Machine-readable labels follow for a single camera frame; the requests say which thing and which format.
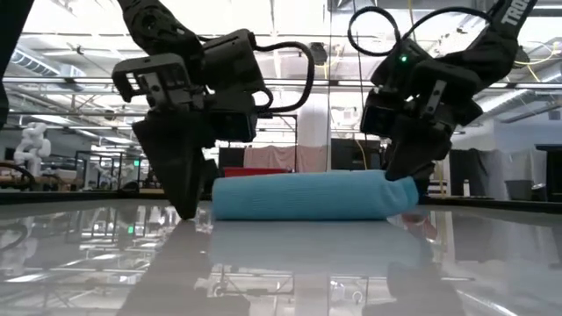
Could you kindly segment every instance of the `red fabric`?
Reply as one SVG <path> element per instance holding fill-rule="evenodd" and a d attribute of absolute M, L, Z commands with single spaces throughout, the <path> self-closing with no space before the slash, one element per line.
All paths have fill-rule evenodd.
<path fill-rule="evenodd" d="M 274 175 L 280 173 L 289 173 L 289 169 L 274 169 L 274 168 L 236 168 L 225 167 L 225 177 L 230 176 L 259 176 L 259 175 Z"/>

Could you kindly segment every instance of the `reflective table surface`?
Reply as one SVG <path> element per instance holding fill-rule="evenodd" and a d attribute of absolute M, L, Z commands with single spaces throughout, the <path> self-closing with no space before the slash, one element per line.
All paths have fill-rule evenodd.
<path fill-rule="evenodd" d="M 560 315 L 562 216 L 180 221 L 165 201 L 0 206 L 0 315 Z"/>

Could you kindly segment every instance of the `ceiling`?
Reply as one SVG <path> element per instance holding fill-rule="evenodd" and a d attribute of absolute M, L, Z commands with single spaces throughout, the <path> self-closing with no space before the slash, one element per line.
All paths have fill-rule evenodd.
<path fill-rule="evenodd" d="M 235 29 L 248 28 L 256 34 L 257 42 L 261 46 L 287 40 L 297 40 L 307 45 L 313 42 L 322 43 L 329 52 L 329 57 L 324 66 L 316 67 L 316 80 L 353 83 L 328 87 L 328 82 L 325 82 L 324 86 L 313 91 L 319 95 L 314 99 L 325 100 L 326 104 L 329 104 L 334 117 L 334 129 L 358 130 L 363 102 L 361 90 L 363 89 L 365 96 L 369 89 L 368 79 L 381 62 L 381 58 L 358 54 L 348 43 L 345 33 L 354 4 L 356 9 L 359 9 L 372 4 L 372 1 L 161 1 L 174 12 L 179 21 L 200 35 L 212 37 Z M 486 6 L 486 1 L 471 0 L 414 0 L 413 3 L 414 20 L 445 6 Z M 410 27 L 412 22 L 407 0 L 380 0 L 378 5 L 391 11 L 402 32 Z M 537 8 L 537 12 L 558 10 L 562 8 L 562 1 L 542 0 Z M 532 65 L 513 70 L 504 79 L 505 83 L 536 83 L 545 79 L 549 79 L 551 83 L 561 82 L 559 76 L 552 77 L 549 74 L 553 69 L 558 70 L 558 75 L 560 73 L 562 34 L 558 28 L 552 26 L 559 25 L 562 18 L 541 16 L 552 14 L 536 15 L 528 19 L 519 37 Z M 416 31 L 415 37 L 417 42 L 433 55 L 442 55 L 467 47 L 483 26 L 477 18 L 463 14 L 446 14 L 429 20 Z M 356 22 L 355 30 L 360 35 L 359 44 L 371 51 L 385 51 L 393 45 L 391 26 L 382 17 L 365 15 Z M 76 91 L 76 87 L 73 89 L 65 84 L 37 83 L 37 80 L 28 78 L 40 75 L 37 68 L 30 71 L 30 67 L 24 67 L 25 64 L 21 62 L 12 63 L 5 76 L 25 77 L 17 83 L 7 84 L 11 93 L 12 109 L 78 113 L 114 111 L 139 115 L 137 118 L 117 117 L 112 120 L 104 117 L 67 118 L 70 120 L 67 125 L 89 126 L 90 130 L 83 130 L 93 133 L 94 136 L 83 136 L 91 137 L 95 141 L 97 136 L 115 136 L 115 133 L 118 133 L 119 137 L 129 139 L 130 124 L 141 119 L 148 109 L 146 100 L 141 97 L 125 104 L 115 93 L 111 80 L 107 80 L 113 66 L 119 61 L 145 55 L 129 36 L 117 0 L 36 0 L 20 38 L 18 52 L 31 56 L 47 71 L 51 69 L 58 72 L 58 76 L 102 77 L 104 80 L 94 80 L 93 82 L 99 84 L 85 84 L 80 87 L 81 91 Z M 256 59 L 263 77 L 269 79 L 268 83 L 271 83 L 270 87 L 275 91 L 276 102 L 273 106 L 291 104 L 299 98 L 302 83 L 290 82 L 306 77 L 306 59 L 300 56 L 299 52 L 285 49 L 275 53 L 256 53 Z M 507 93 L 508 90 L 487 90 L 478 95 L 477 100 L 479 103 L 490 104 Z M 505 103 L 506 101 L 503 101 L 500 105 L 504 106 Z M 511 106 L 503 113 L 518 112 L 521 109 L 526 107 Z M 116 132 L 97 130 L 97 126 L 121 128 Z M 263 131 L 258 133 L 258 142 L 294 142 L 292 130 L 295 125 L 290 119 L 264 120 L 259 123 L 259 128 Z"/>

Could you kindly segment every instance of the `curtain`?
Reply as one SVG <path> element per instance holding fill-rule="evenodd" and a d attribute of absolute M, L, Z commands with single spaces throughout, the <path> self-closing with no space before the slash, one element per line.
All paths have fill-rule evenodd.
<path fill-rule="evenodd" d="M 244 168 L 294 169 L 297 172 L 326 171 L 328 147 L 248 147 L 244 152 Z"/>

